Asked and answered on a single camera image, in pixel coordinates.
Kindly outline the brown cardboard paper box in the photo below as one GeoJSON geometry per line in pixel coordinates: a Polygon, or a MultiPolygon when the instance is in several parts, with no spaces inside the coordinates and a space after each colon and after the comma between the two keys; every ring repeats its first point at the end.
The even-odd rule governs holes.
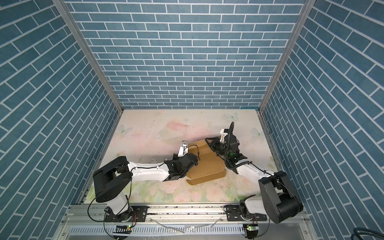
{"type": "Polygon", "coordinates": [[[224,161],[211,150],[205,140],[189,144],[189,153],[198,155],[200,160],[197,166],[192,167],[187,173],[187,183],[191,186],[224,178],[227,170],[224,161]]]}

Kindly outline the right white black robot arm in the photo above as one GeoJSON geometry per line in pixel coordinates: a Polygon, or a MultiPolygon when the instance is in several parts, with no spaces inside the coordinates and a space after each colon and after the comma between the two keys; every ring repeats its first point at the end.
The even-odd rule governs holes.
{"type": "Polygon", "coordinates": [[[292,218],[303,209],[297,190],[284,171],[273,172],[258,167],[239,150],[239,141],[233,134],[206,138],[209,148],[221,158],[227,169],[258,184],[265,214],[275,223],[292,218]]]}

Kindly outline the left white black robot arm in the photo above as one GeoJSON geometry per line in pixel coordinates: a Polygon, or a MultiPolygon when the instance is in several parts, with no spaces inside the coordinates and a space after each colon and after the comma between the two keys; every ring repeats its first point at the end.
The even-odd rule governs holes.
{"type": "Polygon", "coordinates": [[[173,159],[158,164],[138,164],[118,157],[94,172],[95,201],[107,204],[115,215],[122,214],[130,209],[129,197],[122,194],[129,183],[176,181],[198,163],[198,156],[190,153],[182,157],[175,154],[173,159]]]}

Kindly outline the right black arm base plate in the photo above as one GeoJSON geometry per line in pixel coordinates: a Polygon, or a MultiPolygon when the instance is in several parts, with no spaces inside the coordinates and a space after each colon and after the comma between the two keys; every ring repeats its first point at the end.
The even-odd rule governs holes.
{"type": "Polygon", "coordinates": [[[227,221],[266,221],[267,215],[250,213],[243,205],[225,205],[223,210],[226,214],[227,221]]]}

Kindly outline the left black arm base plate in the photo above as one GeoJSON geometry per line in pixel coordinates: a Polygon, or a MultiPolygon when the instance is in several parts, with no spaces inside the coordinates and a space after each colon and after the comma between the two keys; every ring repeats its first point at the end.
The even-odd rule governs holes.
{"type": "Polygon", "coordinates": [[[131,206],[129,210],[120,212],[118,215],[114,214],[110,207],[106,207],[105,210],[105,222],[107,223],[131,222],[134,224],[137,222],[145,222],[148,213],[148,206],[131,206]]]}

